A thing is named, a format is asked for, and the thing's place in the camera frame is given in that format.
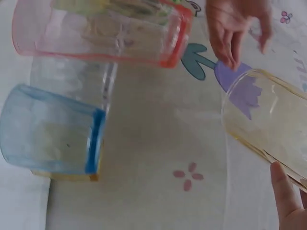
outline pink flower print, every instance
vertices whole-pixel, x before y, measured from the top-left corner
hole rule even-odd
[[[188,167],[188,171],[192,177],[192,179],[197,180],[197,181],[202,181],[203,180],[203,175],[200,173],[196,173],[196,166],[197,164],[192,162],[190,163],[189,167]],[[174,177],[176,178],[185,178],[186,174],[184,171],[182,170],[176,170],[173,172]],[[190,179],[185,179],[184,183],[183,183],[183,190],[184,191],[189,191],[192,188],[192,181]]]
[[[282,17],[280,19],[281,23],[289,24],[293,15],[291,13],[287,13],[286,11],[282,12]]]

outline white tablecloth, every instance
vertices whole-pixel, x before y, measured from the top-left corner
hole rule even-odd
[[[295,2],[299,8],[293,9],[295,4],[286,0],[273,1],[276,36],[271,47],[266,56],[258,52],[255,24],[244,44],[242,61],[306,91],[307,21],[302,12],[307,7],[302,0]],[[14,4],[0,1],[4,48],[0,103],[15,84],[28,81],[32,62],[19,57],[12,47]],[[293,14],[289,24],[280,22],[282,11]],[[200,54],[216,63],[203,31],[205,22],[200,18],[189,42],[205,45],[208,50]],[[193,77],[185,68],[191,64],[187,62],[174,70],[121,65],[106,130],[101,182],[53,183],[47,230],[278,229],[269,165],[224,133],[220,124],[223,93],[208,67],[210,62],[204,62],[205,80],[201,72]],[[0,217],[1,225],[13,230],[43,229],[48,179],[5,163],[0,170],[15,175],[3,177],[7,180],[0,186],[1,203],[7,204],[1,207],[7,214]],[[29,196],[33,199],[25,202]]]

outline purple flower print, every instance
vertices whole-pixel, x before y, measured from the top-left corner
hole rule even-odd
[[[225,92],[228,91],[231,84],[243,73],[250,70],[251,67],[246,64],[241,64],[236,72],[218,61],[214,72],[217,81]],[[261,95],[261,88],[255,86],[256,78],[245,76],[237,83],[233,89],[229,100],[248,118],[251,120],[251,108],[257,108],[258,96]]]
[[[188,168],[188,171],[192,177],[192,179],[194,180],[198,180],[198,181],[202,181],[203,180],[203,175],[200,174],[200,173],[196,173],[195,170],[196,170],[196,166],[197,164],[192,162],[190,163],[189,165],[189,168]],[[173,175],[174,177],[176,178],[185,178],[186,177],[186,174],[184,171],[182,170],[176,170],[173,172]],[[190,189],[192,188],[192,181],[190,179],[186,179],[183,183],[183,190],[184,191],[189,191]]]

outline blue cup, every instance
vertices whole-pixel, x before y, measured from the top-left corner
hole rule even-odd
[[[50,173],[97,173],[106,114],[92,105],[26,85],[9,94],[0,118],[6,162]]]

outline plastic cup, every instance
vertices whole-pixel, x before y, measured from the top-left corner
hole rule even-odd
[[[12,39],[21,55],[173,68],[191,21],[188,8],[168,0],[19,0]]]
[[[307,94],[252,69],[229,87],[222,120],[229,134],[269,162],[279,161],[307,191]]]
[[[94,106],[17,85],[0,118],[6,162],[49,173],[96,174],[105,112]]]

